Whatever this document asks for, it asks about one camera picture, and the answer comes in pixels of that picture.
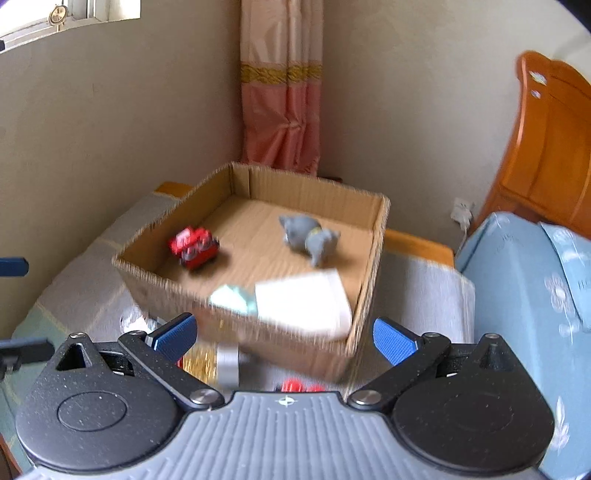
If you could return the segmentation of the bottle of golden capsules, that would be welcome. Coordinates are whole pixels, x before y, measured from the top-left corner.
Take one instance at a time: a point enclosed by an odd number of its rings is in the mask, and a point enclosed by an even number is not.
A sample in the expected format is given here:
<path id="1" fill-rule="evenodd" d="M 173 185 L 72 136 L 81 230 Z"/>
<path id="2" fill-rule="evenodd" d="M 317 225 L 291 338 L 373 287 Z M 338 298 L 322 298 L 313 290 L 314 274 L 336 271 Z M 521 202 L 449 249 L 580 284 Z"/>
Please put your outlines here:
<path id="1" fill-rule="evenodd" d="M 235 389 L 240 383 L 240 366 L 249 356 L 233 344 L 195 343 L 181 359 L 185 372 L 201 382 L 221 389 Z"/>

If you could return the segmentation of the mint green oval case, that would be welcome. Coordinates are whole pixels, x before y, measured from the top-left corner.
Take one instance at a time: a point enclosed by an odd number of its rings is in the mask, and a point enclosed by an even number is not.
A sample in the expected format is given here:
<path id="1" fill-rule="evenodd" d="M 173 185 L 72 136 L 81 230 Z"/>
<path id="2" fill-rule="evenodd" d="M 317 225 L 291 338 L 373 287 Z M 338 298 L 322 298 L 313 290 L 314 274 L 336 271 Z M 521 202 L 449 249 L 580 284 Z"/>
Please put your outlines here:
<path id="1" fill-rule="evenodd" d="M 209 303 L 238 315 L 257 315 L 256 296 L 236 285 L 221 285 L 211 293 Z"/>

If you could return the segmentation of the red toy train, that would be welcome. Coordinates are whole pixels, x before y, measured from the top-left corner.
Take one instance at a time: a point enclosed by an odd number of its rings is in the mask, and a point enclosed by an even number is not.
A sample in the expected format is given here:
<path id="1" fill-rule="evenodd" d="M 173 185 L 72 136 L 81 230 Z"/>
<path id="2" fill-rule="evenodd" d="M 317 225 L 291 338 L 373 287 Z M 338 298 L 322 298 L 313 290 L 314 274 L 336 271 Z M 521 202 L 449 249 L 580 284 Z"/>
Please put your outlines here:
<path id="1" fill-rule="evenodd" d="M 181 266 L 194 271 L 217 257 L 219 241 L 205 228 L 187 226 L 168 240 L 168 248 Z"/>

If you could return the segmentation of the clear case red label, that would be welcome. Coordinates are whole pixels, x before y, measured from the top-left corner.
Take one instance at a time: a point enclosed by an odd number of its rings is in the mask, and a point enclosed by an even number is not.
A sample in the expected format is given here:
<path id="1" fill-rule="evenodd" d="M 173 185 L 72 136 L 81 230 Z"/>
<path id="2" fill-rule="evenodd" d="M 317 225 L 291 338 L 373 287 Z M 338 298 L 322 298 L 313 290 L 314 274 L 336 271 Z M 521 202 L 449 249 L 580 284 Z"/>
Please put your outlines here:
<path id="1" fill-rule="evenodd" d="M 307 384 L 299 378 L 287 378 L 276 386 L 276 392 L 284 393 L 315 393 L 325 392 L 325 387 L 320 384 Z"/>

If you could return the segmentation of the grey cat figurine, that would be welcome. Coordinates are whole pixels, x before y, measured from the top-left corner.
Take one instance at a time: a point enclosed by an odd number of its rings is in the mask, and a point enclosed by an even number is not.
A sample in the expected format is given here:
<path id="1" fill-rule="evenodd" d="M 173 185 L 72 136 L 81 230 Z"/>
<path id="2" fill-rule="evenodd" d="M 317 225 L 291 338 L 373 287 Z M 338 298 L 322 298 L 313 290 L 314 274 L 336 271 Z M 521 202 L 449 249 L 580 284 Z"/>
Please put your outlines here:
<path id="1" fill-rule="evenodd" d="M 305 215 L 279 217 L 283 242 L 291 251 L 310 256 L 311 266 L 321 268 L 335 254 L 341 233 L 324 228 L 313 217 Z"/>

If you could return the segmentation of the grey green checked blanket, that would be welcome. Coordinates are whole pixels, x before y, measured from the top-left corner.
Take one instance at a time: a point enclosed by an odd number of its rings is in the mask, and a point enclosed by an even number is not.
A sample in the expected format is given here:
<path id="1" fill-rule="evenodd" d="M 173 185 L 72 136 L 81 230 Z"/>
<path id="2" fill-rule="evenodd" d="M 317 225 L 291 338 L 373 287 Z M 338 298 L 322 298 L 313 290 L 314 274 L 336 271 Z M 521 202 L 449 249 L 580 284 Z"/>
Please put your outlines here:
<path id="1" fill-rule="evenodd" d="M 116 250 L 139 227 L 156 219 L 179 199 L 151 193 L 120 216 L 42 292 L 13 338 L 42 337 L 56 347 L 71 332 L 94 341 L 111 341 L 122 333 L 121 319 L 136 316 L 135 304 L 111 263 Z M 475 287 L 454 267 L 452 250 L 436 242 L 387 230 L 374 307 L 370 320 L 390 317 L 416 332 L 439 332 L 454 343 L 474 341 Z M 327 384 L 345 395 L 388 364 L 370 347 L 349 366 L 342 381 Z M 15 415 L 43 364 L 21 367 L 1 383 L 1 435 L 22 471 L 30 468 L 15 430 Z M 297 374 L 253 359 L 240 367 L 240 388 L 276 387 Z"/>

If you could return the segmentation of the blue floral bedding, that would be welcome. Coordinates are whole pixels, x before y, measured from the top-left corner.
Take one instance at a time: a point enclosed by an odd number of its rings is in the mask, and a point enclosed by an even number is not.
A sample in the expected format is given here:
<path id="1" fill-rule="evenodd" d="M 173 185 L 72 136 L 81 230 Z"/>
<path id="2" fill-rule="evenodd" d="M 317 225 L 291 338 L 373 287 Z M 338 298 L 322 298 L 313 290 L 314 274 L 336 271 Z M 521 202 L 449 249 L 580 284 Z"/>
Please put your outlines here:
<path id="1" fill-rule="evenodd" d="M 541 468 L 590 476 L 590 242 L 564 226 L 491 214 L 456 258 L 475 286 L 476 337 L 500 334 L 555 417 Z"/>

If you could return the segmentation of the brown cardboard box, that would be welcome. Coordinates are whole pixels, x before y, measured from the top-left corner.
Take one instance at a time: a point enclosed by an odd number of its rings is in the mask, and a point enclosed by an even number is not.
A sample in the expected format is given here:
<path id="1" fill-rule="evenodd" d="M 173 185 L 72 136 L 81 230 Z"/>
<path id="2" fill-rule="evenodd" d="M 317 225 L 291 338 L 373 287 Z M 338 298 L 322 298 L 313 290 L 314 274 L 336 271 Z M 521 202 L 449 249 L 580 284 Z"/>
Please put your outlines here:
<path id="1" fill-rule="evenodd" d="M 205 341 L 238 343 L 277 366 L 337 382 L 363 340 L 390 206 L 382 194 L 229 163 L 139 230 L 114 257 L 113 265 L 143 312 L 161 318 L 190 312 Z M 341 234 L 335 256 L 325 265 L 338 270 L 352 307 L 353 325 L 342 340 L 301 336 L 208 302 L 222 285 L 250 289 L 259 281 L 311 273 L 308 258 L 283 243 L 279 218 L 297 214 L 311 216 Z M 184 269 L 168 247 L 169 240 L 187 226 L 207 228 L 221 242 L 217 258 L 195 273 Z"/>

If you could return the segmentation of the wooden headboard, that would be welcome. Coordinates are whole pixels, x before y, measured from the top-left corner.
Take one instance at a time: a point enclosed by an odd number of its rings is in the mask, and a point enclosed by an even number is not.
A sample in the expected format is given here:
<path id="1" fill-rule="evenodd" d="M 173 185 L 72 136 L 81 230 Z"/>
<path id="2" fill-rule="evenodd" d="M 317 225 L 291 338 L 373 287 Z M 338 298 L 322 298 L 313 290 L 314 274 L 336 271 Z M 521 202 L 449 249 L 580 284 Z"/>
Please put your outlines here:
<path id="1" fill-rule="evenodd" d="M 517 119 L 470 231 L 492 213 L 590 236 L 590 83 L 572 66 L 526 51 L 516 61 Z"/>

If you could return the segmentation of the pink curtain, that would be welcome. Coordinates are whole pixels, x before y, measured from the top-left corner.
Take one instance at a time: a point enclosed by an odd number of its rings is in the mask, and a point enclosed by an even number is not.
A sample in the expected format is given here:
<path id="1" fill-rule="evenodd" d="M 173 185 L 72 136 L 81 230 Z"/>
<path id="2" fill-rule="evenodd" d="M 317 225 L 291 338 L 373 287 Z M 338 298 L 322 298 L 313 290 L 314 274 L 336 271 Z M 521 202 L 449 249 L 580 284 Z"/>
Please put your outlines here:
<path id="1" fill-rule="evenodd" d="M 242 2 L 242 161 L 318 173 L 324 3 Z"/>

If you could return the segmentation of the white wall socket plug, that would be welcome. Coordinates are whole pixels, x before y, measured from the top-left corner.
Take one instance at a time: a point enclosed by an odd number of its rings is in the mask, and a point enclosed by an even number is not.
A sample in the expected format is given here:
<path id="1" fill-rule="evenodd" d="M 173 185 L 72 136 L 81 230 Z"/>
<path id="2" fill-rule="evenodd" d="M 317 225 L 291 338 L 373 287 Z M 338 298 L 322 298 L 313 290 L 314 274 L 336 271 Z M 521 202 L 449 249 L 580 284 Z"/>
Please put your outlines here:
<path id="1" fill-rule="evenodd" d="M 474 203 L 457 197 L 454 200 L 451 211 L 451 219 L 456 222 L 460 228 L 467 232 L 473 219 Z"/>

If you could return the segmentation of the window frame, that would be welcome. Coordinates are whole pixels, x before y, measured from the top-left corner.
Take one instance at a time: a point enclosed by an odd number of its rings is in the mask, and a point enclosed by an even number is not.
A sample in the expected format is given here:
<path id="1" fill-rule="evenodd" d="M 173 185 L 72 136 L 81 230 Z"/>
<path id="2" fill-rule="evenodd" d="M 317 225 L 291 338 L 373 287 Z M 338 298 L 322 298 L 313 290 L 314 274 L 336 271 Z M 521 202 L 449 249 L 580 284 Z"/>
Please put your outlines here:
<path id="1" fill-rule="evenodd" d="M 140 0 L 1 0 L 1 51 L 68 29 L 140 17 Z"/>

